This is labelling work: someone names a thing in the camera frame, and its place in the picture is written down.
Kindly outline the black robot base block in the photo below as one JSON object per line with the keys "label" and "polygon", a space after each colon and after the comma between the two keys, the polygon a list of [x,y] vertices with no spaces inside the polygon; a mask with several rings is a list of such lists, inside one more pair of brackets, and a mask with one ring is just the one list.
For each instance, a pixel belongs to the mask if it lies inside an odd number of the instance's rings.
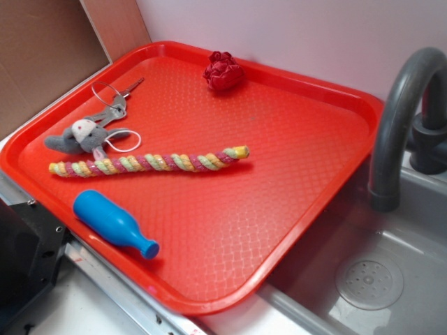
{"label": "black robot base block", "polygon": [[53,289],[69,231],[41,204],[1,201],[1,333]]}

